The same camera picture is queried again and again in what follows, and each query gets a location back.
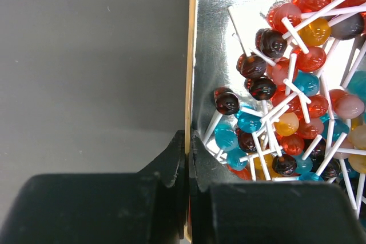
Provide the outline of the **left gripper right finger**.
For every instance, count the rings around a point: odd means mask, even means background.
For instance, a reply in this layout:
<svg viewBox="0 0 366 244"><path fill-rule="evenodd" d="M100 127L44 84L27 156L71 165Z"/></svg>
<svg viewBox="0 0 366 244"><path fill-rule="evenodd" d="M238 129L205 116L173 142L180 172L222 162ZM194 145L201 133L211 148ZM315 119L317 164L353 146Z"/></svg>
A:
<svg viewBox="0 0 366 244"><path fill-rule="evenodd" d="M364 243L341 188L322 182L245 181L193 133L189 153L193 243Z"/></svg>

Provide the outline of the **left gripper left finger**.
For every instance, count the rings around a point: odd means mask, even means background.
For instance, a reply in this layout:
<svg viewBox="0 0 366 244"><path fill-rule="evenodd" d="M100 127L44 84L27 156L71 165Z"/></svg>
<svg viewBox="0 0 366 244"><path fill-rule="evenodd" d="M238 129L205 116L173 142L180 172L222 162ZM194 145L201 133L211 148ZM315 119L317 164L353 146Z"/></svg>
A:
<svg viewBox="0 0 366 244"><path fill-rule="evenodd" d="M21 187L2 243L179 243L185 133L136 173L38 174Z"/></svg>

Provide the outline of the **tan candy box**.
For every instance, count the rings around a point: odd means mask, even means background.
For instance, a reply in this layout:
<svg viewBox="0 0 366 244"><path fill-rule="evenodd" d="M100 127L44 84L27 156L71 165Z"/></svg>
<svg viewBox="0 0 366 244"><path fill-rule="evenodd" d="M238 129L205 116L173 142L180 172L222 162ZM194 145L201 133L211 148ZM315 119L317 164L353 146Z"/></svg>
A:
<svg viewBox="0 0 366 244"><path fill-rule="evenodd" d="M256 32L267 26L265 17L269 9L282 2L196 0L190 140L193 133L198 133L202 141L215 112L213 94L216 88L229 87L241 102L253 102L244 86L244 78L236 69L236 63L243 50L254 45ZM203 145L212 156L218 151L213 138ZM279 178L272 182L314 181Z"/></svg>

